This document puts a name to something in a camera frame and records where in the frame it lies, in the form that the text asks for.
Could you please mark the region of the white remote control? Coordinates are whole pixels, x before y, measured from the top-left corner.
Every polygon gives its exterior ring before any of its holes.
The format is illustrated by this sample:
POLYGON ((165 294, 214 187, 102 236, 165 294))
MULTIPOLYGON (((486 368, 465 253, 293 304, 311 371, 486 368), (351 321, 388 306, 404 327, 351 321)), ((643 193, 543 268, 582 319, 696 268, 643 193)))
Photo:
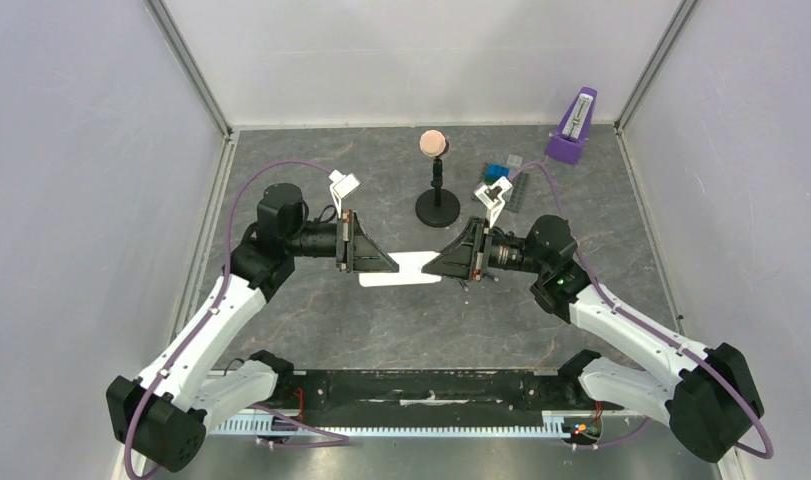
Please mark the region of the white remote control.
POLYGON ((364 288, 427 285, 438 283, 440 275, 426 274, 422 267, 439 255, 433 251, 393 252, 391 258, 399 266, 398 272, 360 273, 359 284, 364 288))

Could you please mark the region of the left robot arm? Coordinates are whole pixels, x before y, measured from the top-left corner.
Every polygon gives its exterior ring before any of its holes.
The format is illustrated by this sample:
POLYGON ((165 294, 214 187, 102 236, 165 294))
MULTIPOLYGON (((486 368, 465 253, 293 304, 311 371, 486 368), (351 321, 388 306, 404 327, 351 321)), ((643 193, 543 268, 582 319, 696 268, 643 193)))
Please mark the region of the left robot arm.
POLYGON ((246 361, 207 387, 204 381, 231 340, 260 312, 295 270, 298 257, 331 258, 348 273, 396 273, 398 264, 362 230, 342 201, 359 186, 349 174, 333 173, 328 187, 335 217, 309 216, 294 184, 267 187, 223 274, 181 334, 134 379, 116 377, 106 390, 115 438, 124 446, 127 474, 139 478, 138 453, 156 468, 178 472, 202 447, 214 427, 248 404, 282 408, 294 398, 293 379, 256 359, 246 361))

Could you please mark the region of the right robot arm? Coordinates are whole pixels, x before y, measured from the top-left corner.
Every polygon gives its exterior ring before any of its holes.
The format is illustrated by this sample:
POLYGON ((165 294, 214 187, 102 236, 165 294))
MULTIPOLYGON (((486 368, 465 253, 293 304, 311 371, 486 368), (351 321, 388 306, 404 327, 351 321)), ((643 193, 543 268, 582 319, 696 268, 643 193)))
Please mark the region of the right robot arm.
POLYGON ((543 311, 637 365, 582 351, 560 370, 561 400, 572 408, 595 400, 640 413, 668 426, 699 459, 719 462, 764 414, 743 353, 728 343, 711 348, 691 340, 627 305, 589 276, 573 257, 576 249, 569 223, 559 216, 539 217, 524 237, 472 217, 422 271, 458 280, 478 280, 490 268, 535 275, 530 292, 543 311))

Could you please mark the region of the microphone on black stand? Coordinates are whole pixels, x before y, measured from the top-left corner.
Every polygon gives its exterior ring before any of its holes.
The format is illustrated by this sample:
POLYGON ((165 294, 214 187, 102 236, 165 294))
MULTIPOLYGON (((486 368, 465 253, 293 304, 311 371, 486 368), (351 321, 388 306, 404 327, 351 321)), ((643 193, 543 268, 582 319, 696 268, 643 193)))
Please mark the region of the microphone on black stand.
POLYGON ((444 188, 442 157, 449 150, 449 142, 440 131, 427 130, 419 139, 419 147, 432 159, 432 180, 430 189, 417 198, 415 213, 426 226, 450 226, 459 218, 461 206, 458 197, 444 188))

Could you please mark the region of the blue building block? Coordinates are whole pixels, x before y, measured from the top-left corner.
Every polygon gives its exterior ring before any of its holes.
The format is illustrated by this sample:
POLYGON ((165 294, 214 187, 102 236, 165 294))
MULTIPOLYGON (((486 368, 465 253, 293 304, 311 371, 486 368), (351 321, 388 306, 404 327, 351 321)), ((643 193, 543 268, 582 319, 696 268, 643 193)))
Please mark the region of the blue building block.
POLYGON ((510 169, 506 166, 499 164, 486 164, 483 174, 483 182, 486 185, 492 185, 502 177, 508 177, 510 169))

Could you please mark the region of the grey building block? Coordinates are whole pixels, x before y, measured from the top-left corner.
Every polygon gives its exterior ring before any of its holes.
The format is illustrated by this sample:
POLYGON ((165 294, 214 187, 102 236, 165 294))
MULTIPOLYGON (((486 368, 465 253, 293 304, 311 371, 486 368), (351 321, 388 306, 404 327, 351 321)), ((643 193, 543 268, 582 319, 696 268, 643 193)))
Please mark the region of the grey building block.
POLYGON ((509 154, 506 159, 506 164, 512 169, 520 168, 523 164, 523 158, 519 155, 509 154))

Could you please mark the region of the purple metronome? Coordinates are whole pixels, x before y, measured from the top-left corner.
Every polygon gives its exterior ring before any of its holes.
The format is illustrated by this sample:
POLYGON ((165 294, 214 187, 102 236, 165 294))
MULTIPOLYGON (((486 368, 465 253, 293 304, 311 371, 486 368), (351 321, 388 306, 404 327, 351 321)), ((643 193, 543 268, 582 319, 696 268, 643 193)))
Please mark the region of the purple metronome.
POLYGON ((598 91, 582 87, 550 134, 544 154, 558 162, 576 165, 588 140, 598 91))

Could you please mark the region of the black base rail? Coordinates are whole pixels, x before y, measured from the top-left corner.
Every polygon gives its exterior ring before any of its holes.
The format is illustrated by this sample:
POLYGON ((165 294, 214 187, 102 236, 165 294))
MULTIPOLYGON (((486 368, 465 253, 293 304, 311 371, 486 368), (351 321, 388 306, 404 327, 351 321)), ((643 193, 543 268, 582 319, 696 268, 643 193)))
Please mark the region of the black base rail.
POLYGON ((577 381, 521 369, 294 371, 265 403, 317 427, 528 427, 595 409, 577 381))

